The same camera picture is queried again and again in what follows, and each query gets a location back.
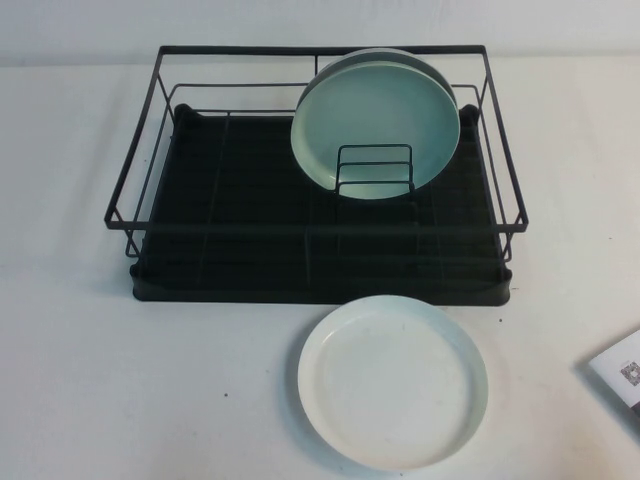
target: light blue plate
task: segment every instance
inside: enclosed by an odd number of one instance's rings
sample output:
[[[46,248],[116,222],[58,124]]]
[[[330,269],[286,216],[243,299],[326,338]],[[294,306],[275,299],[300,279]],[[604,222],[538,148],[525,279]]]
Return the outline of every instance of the light blue plate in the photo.
[[[412,147],[413,183],[419,188],[447,165],[458,145],[460,119],[452,97],[434,79],[407,65],[372,61],[344,68],[307,92],[296,110],[291,145],[304,172],[328,190],[336,188],[343,145],[407,144]],[[347,148],[343,182],[407,182],[405,147]],[[403,195],[401,183],[343,184],[340,195],[383,199]]]

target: round plate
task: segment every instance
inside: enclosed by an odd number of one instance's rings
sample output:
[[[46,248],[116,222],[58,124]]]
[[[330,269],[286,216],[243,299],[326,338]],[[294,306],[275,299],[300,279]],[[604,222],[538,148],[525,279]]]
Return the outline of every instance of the round plate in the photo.
[[[464,330],[436,307],[395,296],[356,300],[325,317],[302,350],[298,389],[329,445],[393,471],[456,452],[488,397],[482,356]]]
[[[404,64],[376,61],[341,69],[315,85],[296,110],[291,145],[304,172],[328,190],[337,186],[341,146],[411,146],[342,150],[343,164],[366,165],[341,167],[340,195],[382,199],[409,192],[410,158],[415,188],[433,179],[451,159],[459,135],[456,104],[437,81]],[[402,163],[375,165],[381,162]]]
[[[347,55],[334,60],[329,65],[320,70],[320,72],[318,72],[318,74],[313,77],[313,80],[309,82],[309,85],[307,85],[307,87],[304,89],[302,95],[300,95],[298,105],[300,105],[302,100],[304,100],[304,97],[306,97],[307,94],[311,90],[313,90],[318,83],[322,82],[325,78],[330,77],[343,68],[347,68],[352,65],[357,65],[364,62],[379,61],[395,62],[415,68],[416,70],[424,73],[428,77],[431,77],[436,82],[438,82],[440,86],[447,91],[453,101],[456,101],[456,97],[453,94],[453,89],[451,88],[451,85],[449,85],[449,82],[447,82],[447,80],[444,78],[444,76],[438,70],[433,68],[428,63],[422,61],[415,55],[395,48],[365,48],[348,53]]]

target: wire basket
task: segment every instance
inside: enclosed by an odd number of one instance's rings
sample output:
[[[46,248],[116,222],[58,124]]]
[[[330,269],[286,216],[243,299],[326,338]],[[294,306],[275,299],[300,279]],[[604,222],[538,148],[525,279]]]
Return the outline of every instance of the wire basket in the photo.
[[[387,293],[505,303],[512,237],[528,217],[486,50],[402,49],[443,72],[464,105],[456,153],[416,189],[412,147],[402,139],[344,145],[335,188],[325,190],[298,167],[291,122],[318,70],[357,48],[161,47],[105,215],[136,259],[134,295],[343,303]],[[406,165],[407,193],[340,196],[353,149],[390,152],[371,168]]]

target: black metal wire frame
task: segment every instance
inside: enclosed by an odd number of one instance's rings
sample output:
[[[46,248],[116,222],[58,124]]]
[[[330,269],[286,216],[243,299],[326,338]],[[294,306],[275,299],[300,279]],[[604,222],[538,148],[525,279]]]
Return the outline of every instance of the black metal wire frame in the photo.
[[[353,149],[368,149],[368,148],[406,148],[409,154],[408,160],[400,160],[400,161],[388,161],[388,162],[343,162],[342,161],[342,152],[345,150],[353,150]],[[409,170],[409,179],[408,180],[349,180],[349,181],[341,181],[340,174],[344,167],[355,167],[355,166],[371,166],[377,167],[382,165],[406,165]],[[335,183],[335,193],[336,195],[340,195],[340,187],[343,185],[407,185],[410,192],[415,190],[415,185],[413,184],[413,148],[411,145],[406,143],[371,143],[364,145],[342,145],[338,149],[338,162],[336,164],[336,183]]]
[[[318,73],[318,59],[319,57],[335,57],[340,55],[346,55],[347,53],[359,50],[361,48],[369,48],[369,47],[214,47],[214,46],[163,46],[160,47],[158,51],[158,56],[156,58],[156,62],[153,68],[153,73],[151,75],[151,81],[149,83],[149,88],[147,89],[147,94],[145,97],[145,101],[142,107],[142,112],[140,113],[140,118],[138,120],[138,124],[133,134],[133,139],[131,141],[131,145],[127,152],[127,156],[125,157],[124,164],[120,171],[120,175],[116,182],[113,194],[109,201],[109,205],[107,207],[107,211],[104,217],[107,228],[112,230],[123,230],[127,235],[127,249],[126,254],[129,257],[139,257],[140,256],[140,247],[138,247],[134,241],[133,235],[135,231],[146,231],[146,232],[164,232],[164,233],[219,233],[219,234],[242,234],[242,233],[255,233],[259,231],[263,234],[269,235],[295,235],[302,234],[305,238],[308,238],[309,235],[320,234],[320,235],[331,235],[331,234],[358,234],[358,235],[378,235],[380,233],[384,233],[385,235],[407,235],[407,234],[415,234],[415,235],[423,235],[423,234],[470,234],[470,233],[493,233],[493,234],[501,234],[505,235],[505,245],[501,252],[502,258],[504,261],[509,261],[511,259],[511,239],[515,233],[524,232],[527,229],[529,224],[529,217],[527,215],[526,207],[524,205],[524,200],[522,197],[522,192],[520,189],[520,184],[516,175],[515,166],[513,164],[513,159],[511,157],[511,150],[509,148],[509,144],[507,141],[507,136],[504,128],[504,122],[502,120],[502,114],[500,112],[500,107],[498,104],[498,98],[495,90],[495,85],[493,82],[493,76],[491,74],[491,67],[489,65],[489,59],[487,55],[486,48],[482,45],[451,45],[451,46],[407,46],[407,47],[395,47],[401,50],[405,50],[409,53],[413,53],[416,55],[481,55],[484,61],[485,67],[485,79],[482,87],[482,92],[478,91],[478,88],[475,85],[471,84],[454,84],[453,88],[469,88],[473,89],[476,100],[478,102],[478,108],[480,112],[479,124],[482,126],[482,132],[485,139],[485,144],[487,148],[489,167],[491,173],[491,179],[493,180],[493,185],[495,189],[495,198],[498,202],[498,209],[500,212],[500,220],[502,223],[492,221],[491,226],[438,226],[438,225],[406,225],[406,226],[394,226],[393,229],[388,229],[385,226],[379,225],[312,225],[311,222],[308,225],[253,225],[253,224],[213,224],[211,222],[207,224],[199,224],[199,225],[184,225],[184,224],[158,224],[153,221],[140,221],[138,217],[140,215],[140,210],[142,207],[142,203],[145,198],[145,194],[148,189],[149,180],[151,178],[151,172],[153,170],[156,156],[158,153],[158,148],[160,145],[160,140],[162,138],[162,134],[164,132],[164,128],[166,126],[167,116],[170,117],[172,123],[175,127],[175,114],[173,109],[171,108],[171,100],[175,95],[176,91],[180,88],[210,88],[210,87],[234,87],[234,88],[265,88],[265,87],[304,87],[307,83],[178,83],[173,86],[170,92],[167,91],[165,84],[160,75],[160,67],[162,65],[162,61],[165,56],[170,55],[237,55],[237,56],[283,56],[283,57],[313,57],[314,61],[314,72]],[[160,131],[158,132],[158,136],[156,138],[156,142],[153,149],[152,157],[149,161],[149,166],[147,169],[147,174],[145,176],[145,181],[142,187],[142,191],[138,200],[138,204],[136,206],[135,214],[133,220],[124,220],[122,215],[118,211],[118,200],[122,194],[122,190],[124,188],[124,184],[127,179],[127,175],[133,163],[136,149],[138,147],[138,143],[140,141],[140,137],[142,135],[142,131],[144,129],[144,125],[149,113],[149,109],[151,107],[151,102],[153,99],[154,91],[156,89],[156,85],[160,87],[162,92],[162,96],[164,97],[166,106],[164,109],[164,114],[162,117],[162,122],[160,125]],[[505,160],[507,164],[507,169],[509,172],[509,177],[512,183],[513,192],[516,200],[516,204],[518,206],[518,214],[513,223],[508,223],[504,211],[504,205],[502,196],[500,193],[500,187],[497,180],[495,163],[493,159],[493,154],[491,151],[491,146],[489,143],[489,135],[486,127],[486,120],[483,113],[483,103],[486,96],[487,89],[491,93],[491,99],[495,111],[496,122],[498,126],[498,132],[500,134],[500,140],[502,143],[502,147],[505,154]],[[233,114],[293,114],[295,110],[217,110],[217,109],[200,109],[195,110],[200,113],[219,113],[225,114],[227,116],[231,116]],[[411,146],[402,145],[403,147],[409,148],[410,157],[412,156]],[[341,148],[358,148],[361,146],[349,146],[346,145]],[[409,162],[409,168],[412,174],[412,160]],[[483,163],[483,173],[484,177],[488,178],[486,175],[486,169]],[[354,182],[338,182],[336,176],[336,191],[339,190],[340,186],[354,183]],[[412,181],[408,182],[410,190],[412,187]],[[487,188],[487,195],[490,197],[491,193],[489,188]],[[492,220],[495,220],[493,209],[491,210]]]

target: drip tray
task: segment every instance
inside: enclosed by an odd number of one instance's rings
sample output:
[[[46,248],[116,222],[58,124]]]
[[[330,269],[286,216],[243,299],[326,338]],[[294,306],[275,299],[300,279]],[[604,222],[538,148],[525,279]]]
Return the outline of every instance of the drip tray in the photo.
[[[476,107],[460,111],[458,148],[437,178],[412,194],[375,201],[340,198],[311,182],[291,151],[290,116],[205,116],[187,105],[174,116],[150,223],[238,228],[148,231],[131,267],[137,298],[341,304],[396,294],[446,305],[509,299],[511,271],[490,231],[496,222]],[[412,233],[407,227],[414,225],[433,226],[433,233]]]

